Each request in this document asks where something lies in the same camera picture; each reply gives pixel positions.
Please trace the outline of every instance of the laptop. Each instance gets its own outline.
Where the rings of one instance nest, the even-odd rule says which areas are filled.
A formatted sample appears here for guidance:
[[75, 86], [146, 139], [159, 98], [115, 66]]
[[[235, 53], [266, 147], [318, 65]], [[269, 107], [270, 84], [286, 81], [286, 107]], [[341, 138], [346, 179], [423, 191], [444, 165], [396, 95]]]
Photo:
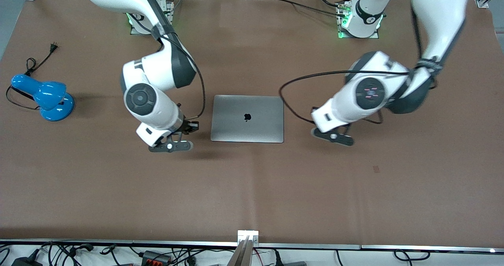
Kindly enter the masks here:
[[283, 102], [279, 97], [218, 94], [210, 139], [221, 142], [283, 143]]

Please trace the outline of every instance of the lamp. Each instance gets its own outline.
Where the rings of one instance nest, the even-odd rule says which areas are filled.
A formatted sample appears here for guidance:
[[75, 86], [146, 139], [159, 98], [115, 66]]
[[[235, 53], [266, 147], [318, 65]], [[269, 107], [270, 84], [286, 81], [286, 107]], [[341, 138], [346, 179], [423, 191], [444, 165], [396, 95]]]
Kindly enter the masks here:
[[56, 81], [40, 82], [25, 74], [11, 80], [17, 90], [30, 94], [40, 106], [40, 115], [48, 121], [65, 119], [74, 109], [74, 98], [68, 94], [67, 86]]

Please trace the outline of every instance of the brown tabletop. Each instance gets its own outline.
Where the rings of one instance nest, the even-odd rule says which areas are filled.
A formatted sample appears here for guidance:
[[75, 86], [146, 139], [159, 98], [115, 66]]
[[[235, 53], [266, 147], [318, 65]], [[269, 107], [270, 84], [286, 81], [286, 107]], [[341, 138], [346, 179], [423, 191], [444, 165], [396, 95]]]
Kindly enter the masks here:
[[[25, 3], [0, 85], [56, 41], [33, 77], [66, 83], [76, 106], [51, 123], [0, 101], [0, 237], [234, 241], [254, 229], [261, 242], [504, 248], [504, 56], [490, 11], [472, 1], [439, 87], [412, 114], [355, 123], [355, 146], [315, 139], [288, 111], [283, 144], [210, 141], [216, 94], [275, 96], [292, 78], [348, 69], [374, 50], [413, 66], [409, 11], [409, 0], [391, 0], [379, 39], [339, 39], [332, 16], [286, 2], [184, 0], [173, 24], [208, 103], [187, 137], [194, 149], [170, 154], [148, 152], [119, 87], [122, 65], [157, 42], [89, 0]], [[314, 78], [285, 96], [309, 117], [342, 84]], [[168, 95], [188, 116], [200, 110], [197, 79]]]

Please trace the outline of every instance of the lamp base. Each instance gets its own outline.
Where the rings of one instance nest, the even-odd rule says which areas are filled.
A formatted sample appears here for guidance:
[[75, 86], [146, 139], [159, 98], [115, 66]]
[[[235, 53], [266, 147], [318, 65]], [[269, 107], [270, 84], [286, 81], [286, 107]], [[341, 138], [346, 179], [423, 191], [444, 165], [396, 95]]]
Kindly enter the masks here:
[[74, 110], [74, 98], [70, 94], [65, 93], [61, 103], [58, 103], [54, 109], [49, 111], [40, 109], [40, 115], [48, 121], [60, 121], [69, 116], [72, 110]]

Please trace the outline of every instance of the table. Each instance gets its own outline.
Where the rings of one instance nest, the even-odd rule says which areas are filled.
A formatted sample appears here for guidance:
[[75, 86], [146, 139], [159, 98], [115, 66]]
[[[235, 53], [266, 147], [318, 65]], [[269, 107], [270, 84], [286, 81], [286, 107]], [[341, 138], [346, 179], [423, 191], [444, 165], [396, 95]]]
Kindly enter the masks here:
[[[50, 123], [0, 102], [0, 237], [234, 241], [236, 230], [254, 229], [270, 243], [504, 247], [504, 56], [490, 11], [473, 1], [439, 87], [412, 114], [355, 123], [355, 146], [315, 139], [288, 111], [283, 144], [209, 140], [216, 94], [275, 96], [290, 79], [348, 69], [373, 50], [414, 65], [409, 0], [386, 12], [379, 39], [339, 39], [333, 17], [286, 2], [184, 0], [173, 24], [208, 103], [187, 137], [194, 149], [168, 154], [149, 153], [135, 135], [119, 87], [122, 65], [158, 44], [88, 0], [25, 3], [0, 85], [56, 41], [33, 77], [66, 83], [76, 107]], [[342, 76], [320, 77], [285, 97], [308, 117], [342, 85]], [[200, 110], [197, 79], [168, 95], [186, 115]]]

